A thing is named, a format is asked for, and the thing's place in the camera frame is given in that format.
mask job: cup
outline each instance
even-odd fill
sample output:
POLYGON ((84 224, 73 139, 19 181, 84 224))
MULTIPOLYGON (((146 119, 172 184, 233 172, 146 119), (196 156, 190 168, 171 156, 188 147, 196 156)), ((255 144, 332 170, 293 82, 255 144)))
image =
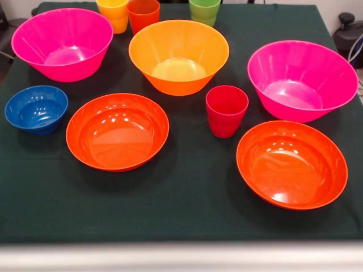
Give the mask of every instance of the cup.
POLYGON ((114 34, 124 33, 128 23, 128 0, 96 0, 96 3, 100 13, 112 24, 114 34))
POLYGON ((240 88, 221 85, 207 93, 205 104, 210 130, 225 139, 238 129, 248 107, 248 96, 240 88))
POLYGON ((189 0, 192 20, 214 26, 221 0, 189 0))
POLYGON ((134 35, 144 27, 159 21, 160 3, 157 0, 131 0, 127 9, 134 35))

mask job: red cup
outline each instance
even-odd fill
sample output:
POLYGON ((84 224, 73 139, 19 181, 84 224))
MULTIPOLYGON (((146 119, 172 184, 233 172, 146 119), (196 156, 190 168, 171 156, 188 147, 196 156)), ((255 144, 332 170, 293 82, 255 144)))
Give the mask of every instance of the red cup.
POLYGON ((127 4, 127 10, 134 35, 159 21, 160 3, 157 0, 131 0, 127 4))
POLYGON ((221 85, 207 93, 205 104, 210 130, 225 139, 238 129, 248 107, 248 96, 240 88, 221 85))

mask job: orange bowl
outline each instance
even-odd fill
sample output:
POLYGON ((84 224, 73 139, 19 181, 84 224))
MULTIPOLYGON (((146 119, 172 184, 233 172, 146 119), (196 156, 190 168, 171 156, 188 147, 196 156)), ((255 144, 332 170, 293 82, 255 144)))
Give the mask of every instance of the orange bowl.
POLYGON ((84 164, 123 172, 154 157, 168 133, 168 118, 157 103, 140 95, 114 93, 77 110, 68 123, 66 141, 84 164))
POLYGON ((168 20, 139 31, 130 42, 129 55, 156 89, 183 96, 200 91, 223 67, 229 46, 206 24, 168 20))
POLYGON ((256 194, 292 210, 333 202, 348 179, 347 163, 332 140, 312 127, 289 121, 250 129, 238 144, 237 166, 256 194))

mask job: plastic tableware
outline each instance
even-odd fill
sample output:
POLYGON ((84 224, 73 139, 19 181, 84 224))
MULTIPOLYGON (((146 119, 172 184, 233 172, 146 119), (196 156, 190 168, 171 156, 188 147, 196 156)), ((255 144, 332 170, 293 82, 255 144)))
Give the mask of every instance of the plastic tableware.
POLYGON ((221 0, 189 0, 192 20, 214 26, 221 0))
POLYGON ((183 96, 200 91, 228 60, 226 39, 208 25, 167 20, 139 31, 129 55, 160 92, 183 96))
POLYGON ((49 135, 60 125, 68 107, 66 94, 52 86, 33 86, 16 93, 5 106, 6 120, 18 129, 49 135))
POLYGON ((168 118, 157 103, 140 95, 113 93, 76 111, 68 123, 66 141, 84 164, 123 172, 154 157, 168 132, 168 118))
POLYGON ((312 127, 290 121, 250 129, 238 144, 237 166, 256 194, 292 210, 333 202, 348 179, 347 163, 333 141, 312 127))
POLYGON ((46 77, 74 82, 100 67, 113 38, 110 22, 97 12, 62 8, 24 22, 11 41, 15 54, 46 77))
POLYGON ((208 123, 219 138, 229 138, 236 132, 248 107, 248 96, 234 86, 211 89, 205 97, 208 123))
POLYGON ((127 29, 128 0, 96 0, 98 10, 112 24, 115 34, 124 33, 127 29))
POLYGON ((358 76, 342 56, 306 41, 278 41, 258 49, 248 75, 265 109, 275 117, 310 122, 349 103, 358 76))
POLYGON ((127 5, 132 33, 159 21, 160 3, 157 0, 131 0, 127 5))

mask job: bowl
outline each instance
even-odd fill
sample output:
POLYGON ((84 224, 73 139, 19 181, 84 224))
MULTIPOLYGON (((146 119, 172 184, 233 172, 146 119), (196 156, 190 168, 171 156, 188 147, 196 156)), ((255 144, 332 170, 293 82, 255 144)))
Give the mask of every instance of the bowl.
POLYGON ((358 76, 342 56, 307 41, 278 41, 258 49, 247 66, 264 108, 288 121, 310 122, 349 103, 358 76))
POLYGON ((18 129, 49 135, 60 125, 68 98, 53 86, 33 86, 15 94, 5 106, 6 120, 18 129))
POLYGON ((113 38, 110 22, 81 8, 47 11, 25 21, 11 41, 15 54, 46 77, 75 82, 100 67, 113 38))
POLYGON ((208 25, 167 20, 140 30, 130 42, 129 55, 160 92, 184 96, 200 91, 223 67, 229 46, 208 25))
POLYGON ((169 121, 152 100, 113 93, 91 100, 70 119, 66 141, 84 164, 108 172, 133 170, 154 157, 164 145, 169 121))
POLYGON ((323 133, 304 124, 271 121, 250 129, 237 147, 246 184, 266 201, 310 210, 333 202, 348 179, 347 163, 323 133))

